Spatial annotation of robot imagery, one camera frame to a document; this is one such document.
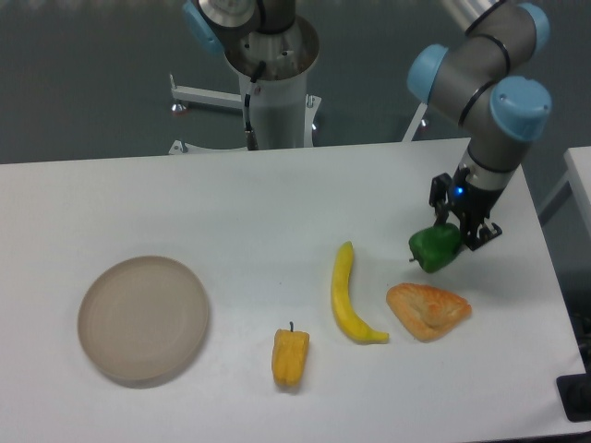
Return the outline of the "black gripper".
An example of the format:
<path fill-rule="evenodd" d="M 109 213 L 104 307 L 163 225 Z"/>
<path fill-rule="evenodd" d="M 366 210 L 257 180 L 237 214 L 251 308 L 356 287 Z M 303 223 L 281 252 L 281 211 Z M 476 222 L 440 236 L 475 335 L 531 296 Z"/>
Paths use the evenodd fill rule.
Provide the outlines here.
<path fill-rule="evenodd" d="M 491 171 L 474 162 L 460 162 L 453 175 L 435 176 L 429 191 L 434 225 L 444 225 L 453 215 L 460 223 L 462 243 L 471 251 L 501 236 L 501 227 L 488 220 L 512 177 L 513 171 Z"/>

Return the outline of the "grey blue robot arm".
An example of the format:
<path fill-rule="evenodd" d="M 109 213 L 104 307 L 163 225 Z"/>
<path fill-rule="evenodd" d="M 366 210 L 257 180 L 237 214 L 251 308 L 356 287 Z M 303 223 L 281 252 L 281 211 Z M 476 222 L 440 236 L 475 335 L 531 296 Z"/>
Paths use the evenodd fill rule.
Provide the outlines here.
<path fill-rule="evenodd" d="M 546 45 L 549 20 L 528 3 L 447 1 L 444 8 L 464 31 L 464 42 L 424 49 L 406 85 L 470 134 L 455 172 L 432 180 L 429 204 L 437 224 L 457 218 L 463 245 L 474 250 L 501 234 L 490 213 L 551 112 L 548 91 L 514 74 Z M 247 148 L 309 145 L 307 76 L 320 39 L 296 4 L 187 1 L 182 10 L 193 38 L 222 54 L 237 74 Z"/>

